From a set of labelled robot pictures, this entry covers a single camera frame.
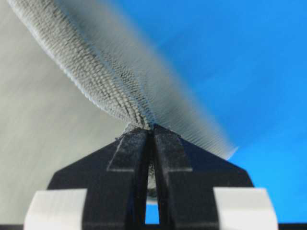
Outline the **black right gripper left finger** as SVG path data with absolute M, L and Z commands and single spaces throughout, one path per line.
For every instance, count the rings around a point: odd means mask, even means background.
M 136 129 L 54 173 L 26 230 L 138 230 L 144 224 L 148 133 Z

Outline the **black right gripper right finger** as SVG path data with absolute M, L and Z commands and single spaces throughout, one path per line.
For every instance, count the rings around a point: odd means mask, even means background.
M 276 230 L 267 191 L 248 173 L 155 126 L 160 224 L 165 230 Z

